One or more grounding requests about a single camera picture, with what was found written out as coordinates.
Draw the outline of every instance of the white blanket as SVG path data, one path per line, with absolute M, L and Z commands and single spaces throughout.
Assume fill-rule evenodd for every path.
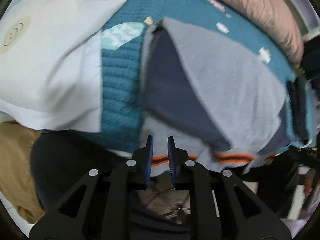
M 99 132 L 98 31 L 126 1 L 13 0 L 0 21 L 0 110 L 37 130 Z

